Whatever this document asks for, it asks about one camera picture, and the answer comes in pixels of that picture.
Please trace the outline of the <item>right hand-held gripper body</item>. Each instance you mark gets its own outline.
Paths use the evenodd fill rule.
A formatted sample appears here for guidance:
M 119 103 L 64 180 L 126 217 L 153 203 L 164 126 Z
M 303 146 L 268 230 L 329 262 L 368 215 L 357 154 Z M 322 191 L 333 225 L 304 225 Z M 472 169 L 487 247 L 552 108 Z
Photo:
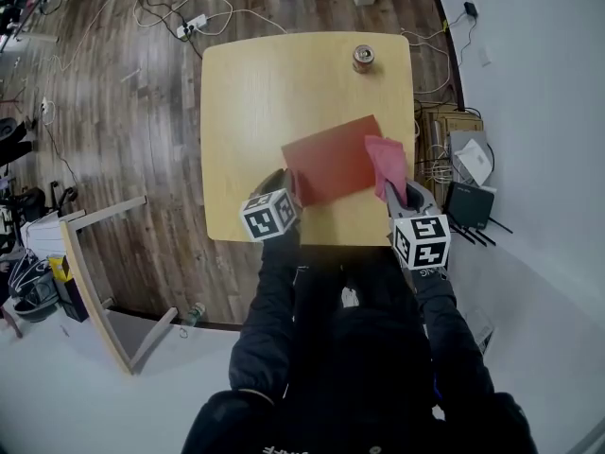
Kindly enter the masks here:
M 432 193 L 410 181 L 406 183 L 406 204 L 402 198 L 401 203 L 403 216 L 389 217 L 389 240 L 402 268 L 419 271 L 444 267 L 451 233 Z

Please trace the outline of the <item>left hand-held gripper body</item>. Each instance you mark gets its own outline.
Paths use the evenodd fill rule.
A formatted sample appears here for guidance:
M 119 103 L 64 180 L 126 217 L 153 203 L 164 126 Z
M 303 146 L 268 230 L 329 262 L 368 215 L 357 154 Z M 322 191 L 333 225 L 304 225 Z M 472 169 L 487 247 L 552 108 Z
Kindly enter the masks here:
M 287 168 L 277 169 L 256 186 L 239 210 L 251 241 L 282 236 L 298 224 L 302 206 L 295 191 L 294 176 Z

